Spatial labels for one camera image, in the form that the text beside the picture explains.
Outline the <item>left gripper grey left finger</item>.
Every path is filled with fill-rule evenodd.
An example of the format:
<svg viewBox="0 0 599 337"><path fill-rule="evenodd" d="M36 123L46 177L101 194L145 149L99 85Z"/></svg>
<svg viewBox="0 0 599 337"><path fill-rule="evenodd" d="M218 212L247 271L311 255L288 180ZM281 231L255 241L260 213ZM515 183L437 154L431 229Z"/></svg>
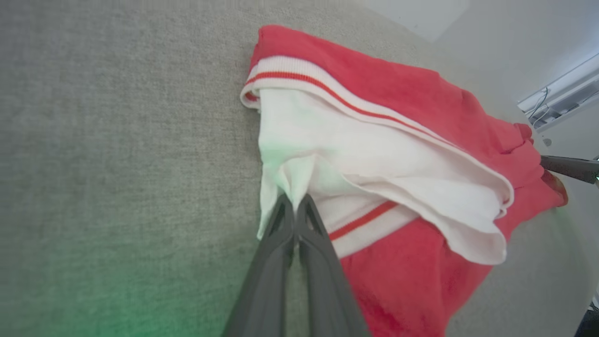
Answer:
<svg viewBox="0 0 599 337"><path fill-rule="evenodd" d="M287 196L275 203L224 337L283 337L286 333L286 278L294 250L294 213Z"/></svg>

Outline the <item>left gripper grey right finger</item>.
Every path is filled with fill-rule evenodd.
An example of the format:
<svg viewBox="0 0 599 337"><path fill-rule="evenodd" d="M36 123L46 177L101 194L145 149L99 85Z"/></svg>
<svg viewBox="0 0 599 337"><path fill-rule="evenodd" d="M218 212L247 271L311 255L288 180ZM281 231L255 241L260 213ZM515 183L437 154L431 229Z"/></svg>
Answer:
<svg viewBox="0 0 599 337"><path fill-rule="evenodd" d="M364 316L310 195L297 209L297 239L307 271L310 335L368 337Z"/></svg>

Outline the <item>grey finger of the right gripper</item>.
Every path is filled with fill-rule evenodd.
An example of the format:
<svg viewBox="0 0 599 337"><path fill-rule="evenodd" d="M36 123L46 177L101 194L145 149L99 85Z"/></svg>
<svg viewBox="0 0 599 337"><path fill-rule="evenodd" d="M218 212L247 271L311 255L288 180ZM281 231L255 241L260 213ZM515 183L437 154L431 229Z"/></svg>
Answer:
<svg viewBox="0 0 599 337"><path fill-rule="evenodd" d="M541 166L555 173L596 185L599 176L599 162L564 156L541 156Z"/></svg>

